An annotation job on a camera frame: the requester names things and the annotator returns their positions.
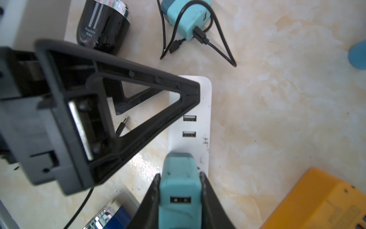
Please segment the black electric shaver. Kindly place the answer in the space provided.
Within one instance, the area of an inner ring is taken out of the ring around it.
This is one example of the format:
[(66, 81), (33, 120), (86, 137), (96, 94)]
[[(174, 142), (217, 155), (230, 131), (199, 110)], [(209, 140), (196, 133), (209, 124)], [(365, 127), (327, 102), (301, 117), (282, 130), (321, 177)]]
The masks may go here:
[(132, 21), (130, 8), (124, 1), (87, 0), (78, 24), (79, 45), (116, 55)]

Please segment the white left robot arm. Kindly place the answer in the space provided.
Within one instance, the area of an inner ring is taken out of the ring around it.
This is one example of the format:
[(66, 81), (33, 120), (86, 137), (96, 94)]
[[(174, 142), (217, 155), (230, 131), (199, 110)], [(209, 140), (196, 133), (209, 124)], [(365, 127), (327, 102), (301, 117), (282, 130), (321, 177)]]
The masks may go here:
[[(33, 185), (71, 195), (103, 184), (200, 103), (197, 82), (63, 41), (70, 1), (1, 1), (1, 156)], [(108, 98), (130, 109), (161, 91), (178, 101), (130, 133)]]

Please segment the teal usb charger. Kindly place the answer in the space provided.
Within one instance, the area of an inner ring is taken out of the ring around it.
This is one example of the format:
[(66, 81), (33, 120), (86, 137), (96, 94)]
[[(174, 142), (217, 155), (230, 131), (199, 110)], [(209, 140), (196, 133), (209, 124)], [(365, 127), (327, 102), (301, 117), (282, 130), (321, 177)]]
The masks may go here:
[(167, 154), (159, 191), (159, 229), (202, 227), (202, 184), (191, 154)]
[[(175, 26), (180, 11), (188, 2), (189, 0), (164, 0), (161, 2), (163, 16), (172, 27)], [(193, 38), (194, 27), (202, 28), (209, 21), (210, 16), (211, 13), (204, 6), (192, 5), (183, 14), (177, 32), (189, 41)]]

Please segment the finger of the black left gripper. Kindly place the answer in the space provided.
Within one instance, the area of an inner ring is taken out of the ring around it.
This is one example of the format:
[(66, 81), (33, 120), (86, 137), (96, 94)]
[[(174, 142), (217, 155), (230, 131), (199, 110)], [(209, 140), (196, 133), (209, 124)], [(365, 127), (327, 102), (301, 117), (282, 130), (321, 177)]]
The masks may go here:
[(112, 98), (116, 115), (122, 115), (161, 92), (161, 90), (158, 89), (148, 88), (131, 97), (126, 97), (123, 89), (124, 84), (127, 84), (127, 82), (123, 83), (117, 80), (104, 79), (104, 88), (106, 90), (107, 98)]
[[(76, 44), (38, 40), (35, 52), (51, 89), (53, 115), (79, 183), (103, 183), (170, 124), (200, 103), (197, 82)], [(161, 91), (177, 102), (126, 135), (113, 126), (107, 100), (121, 115)]]

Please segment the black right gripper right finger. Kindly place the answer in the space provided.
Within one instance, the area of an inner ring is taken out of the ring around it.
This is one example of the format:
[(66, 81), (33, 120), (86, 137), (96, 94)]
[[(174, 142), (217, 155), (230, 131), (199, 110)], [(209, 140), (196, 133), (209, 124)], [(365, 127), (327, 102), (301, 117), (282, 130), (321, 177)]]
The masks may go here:
[(202, 184), (202, 229), (235, 229), (206, 174), (200, 172)]

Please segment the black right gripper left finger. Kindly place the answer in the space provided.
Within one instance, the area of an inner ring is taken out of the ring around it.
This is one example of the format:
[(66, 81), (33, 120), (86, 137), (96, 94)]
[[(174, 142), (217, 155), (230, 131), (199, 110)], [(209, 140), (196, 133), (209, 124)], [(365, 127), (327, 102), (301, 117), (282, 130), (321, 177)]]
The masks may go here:
[(158, 229), (161, 174), (158, 173), (127, 229)]

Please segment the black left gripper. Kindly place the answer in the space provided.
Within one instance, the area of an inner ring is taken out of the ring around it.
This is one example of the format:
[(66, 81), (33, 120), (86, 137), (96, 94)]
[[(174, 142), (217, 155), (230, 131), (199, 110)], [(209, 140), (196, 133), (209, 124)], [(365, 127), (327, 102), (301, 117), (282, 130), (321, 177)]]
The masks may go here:
[(1, 47), (1, 154), (29, 181), (56, 181), (66, 195), (94, 187), (94, 50), (43, 46), (37, 52)]

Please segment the white power strip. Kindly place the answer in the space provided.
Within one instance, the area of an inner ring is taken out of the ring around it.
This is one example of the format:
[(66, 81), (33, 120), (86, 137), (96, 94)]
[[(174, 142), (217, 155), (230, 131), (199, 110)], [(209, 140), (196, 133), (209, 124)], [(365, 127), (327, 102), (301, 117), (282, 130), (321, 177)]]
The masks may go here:
[(168, 152), (189, 153), (200, 172), (208, 175), (212, 108), (212, 83), (204, 76), (183, 75), (200, 85), (200, 103), (168, 128)]

